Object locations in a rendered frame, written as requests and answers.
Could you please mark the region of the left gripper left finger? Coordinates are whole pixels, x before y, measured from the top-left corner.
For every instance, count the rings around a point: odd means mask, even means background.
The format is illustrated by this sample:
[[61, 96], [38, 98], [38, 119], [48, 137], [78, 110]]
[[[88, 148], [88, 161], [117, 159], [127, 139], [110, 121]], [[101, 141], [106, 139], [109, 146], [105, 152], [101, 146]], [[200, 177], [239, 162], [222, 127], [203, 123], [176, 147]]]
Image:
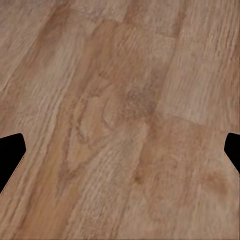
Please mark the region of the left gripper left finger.
[[0, 138], [0, 193], [26, 152], [21, 133]]

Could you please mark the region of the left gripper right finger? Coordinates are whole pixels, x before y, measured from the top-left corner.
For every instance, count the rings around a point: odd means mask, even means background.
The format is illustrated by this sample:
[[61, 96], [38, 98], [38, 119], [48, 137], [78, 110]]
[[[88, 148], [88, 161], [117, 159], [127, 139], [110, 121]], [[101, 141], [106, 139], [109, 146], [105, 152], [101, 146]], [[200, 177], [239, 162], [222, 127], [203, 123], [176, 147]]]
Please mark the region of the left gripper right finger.
[[227, 135], [224, 151], [240, 173], [240, 135], [229, 133]]

